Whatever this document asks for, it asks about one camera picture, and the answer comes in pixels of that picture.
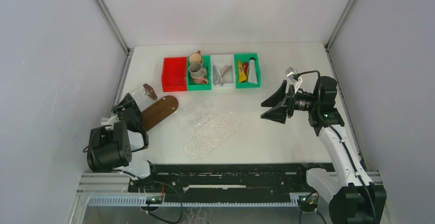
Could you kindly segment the clear holder with wooden ends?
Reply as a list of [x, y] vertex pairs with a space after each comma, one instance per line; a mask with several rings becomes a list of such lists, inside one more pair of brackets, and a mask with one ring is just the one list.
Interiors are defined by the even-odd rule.
[[138, 106], [147, 106], [157, 100], [154, 89], [147, 83], [131, 93]]

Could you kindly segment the clear acrylic holder box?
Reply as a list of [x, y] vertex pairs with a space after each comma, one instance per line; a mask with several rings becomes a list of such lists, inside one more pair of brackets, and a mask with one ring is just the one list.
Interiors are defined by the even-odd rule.
[[199, 129], [215, 117], [214, 106], [211, 103], [190, 104], [185, 109], [186, 119], [195, 129]]

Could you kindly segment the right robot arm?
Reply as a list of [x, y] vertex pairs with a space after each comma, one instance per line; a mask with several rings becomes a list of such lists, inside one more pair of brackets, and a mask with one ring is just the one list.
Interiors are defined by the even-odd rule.
[[376, 185], [361, 165], [335, 107], [337, 81], [319, 76], [313, 92], [299, 91], [284, 80], [277, 91], [261, 103], [268, 111], [262, 119], [284, 124], [295, 111], [308, 112], [308, 121], [326, 148], [335, 173], [312, 168], [296, 177], [302, 191], [312, 188], [328, 203], [332, 223], [380, 223], [387, 194]]

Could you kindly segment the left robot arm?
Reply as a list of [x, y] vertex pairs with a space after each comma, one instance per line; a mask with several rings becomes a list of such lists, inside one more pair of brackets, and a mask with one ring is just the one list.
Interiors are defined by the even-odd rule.
[[112, 108], [113, 116], [102, 126], [90, 131], [87, 164], [94, 173], [121, 173], [141, 179], [149, 192], [157, 190], [161, 179], [151, 172], [151, 163], [135, 153], [147, 149], [149, 138], [142, 126], [142, 113], [131, 94]]

